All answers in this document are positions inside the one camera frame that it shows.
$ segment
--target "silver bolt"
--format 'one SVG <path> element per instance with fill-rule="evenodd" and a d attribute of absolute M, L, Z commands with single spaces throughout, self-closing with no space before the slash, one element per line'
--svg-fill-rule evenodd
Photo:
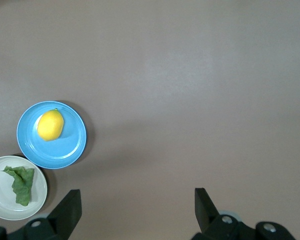
<path fill-rule="evenodd" d="M 275 231 L 277 231 L 276 228 L 275 228 L 275 226 L 273 226 L 273 225 L 270 224 L 270 223 L 265 223 L 265 224 L 263 225 L 263 227 L 264 227 L 265 230 L 267 230 L 267 231 L 269 231 L 269 232 L 272 232 L 272 233 L 274 233 Z"/>
<path fill-rule="evenodd" d="M 222 217 L 222 221 L 224 222 L 224 223 L 226 223 L 226 224 L 232 224 L 232 218 L 231 217 L 229 217 L 229 216 L 223 216 Z"/>
<path fill-rule="evenodd" d="M 41 224 L 41 221 L 34 221 L 34 222 L 31 224 L 31 227 L 35 228 L 35 227 L 38 227 L 40 224 Z"/>

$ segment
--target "blue plate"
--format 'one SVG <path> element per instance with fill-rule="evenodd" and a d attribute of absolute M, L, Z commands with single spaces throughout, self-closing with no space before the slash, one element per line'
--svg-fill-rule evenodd
<path fill-rule="evenodd" d="M 44 141 L 37 132 L 41 116 L 58 109 L 64 125 L 58 139 Z M 73 164 L 83 153 L 87 132 L 78 113 L 58 101 L 43 101 L 31 106 L 21 116 L 16 138 L 22 153 L 34 164 L 46 169 L 61 169 Z"/>

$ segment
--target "black mechanical part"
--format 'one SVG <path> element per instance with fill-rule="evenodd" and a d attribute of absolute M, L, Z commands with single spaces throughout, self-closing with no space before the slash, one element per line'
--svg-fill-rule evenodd
<path fill-rule="evenodd" d="M 195 216 L 201 232 L 192 240 L 296 240 L 282 225 L 259 222 L 255 229 L 229 215 L 220 215 L 204 188 L 195 189 Z"/>
<path fill-rule="evenodd" d="M 47 218 L 33 219 L 10 234 L 0 227 L 0 240 L 67 240 L 81 216 L 80 190 L 70 190 Z"/>

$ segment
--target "green leaf on white plate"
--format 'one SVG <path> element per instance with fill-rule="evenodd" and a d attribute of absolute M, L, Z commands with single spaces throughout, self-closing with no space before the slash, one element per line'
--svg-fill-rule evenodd
<path fill-rule="evenodd" d="M 31 187 L 34 180 L 35 170 L 33 168 L 24 168 L 23 166 L 6 166 L 3 172 L 14 178 L 12 189 L 16 194 L 15 202 L 22 206 L 28 206 L 31 199 Z"/>

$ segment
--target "yellow lemon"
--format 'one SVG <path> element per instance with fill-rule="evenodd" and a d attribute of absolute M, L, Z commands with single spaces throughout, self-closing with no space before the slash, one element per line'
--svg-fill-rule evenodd
<path fill-rule="evenodd" d="M 57 139 L 64 127 L 64 118 L 58 109 L 47 111 L 39 120 L 37 132 L 45 141 Z"/>

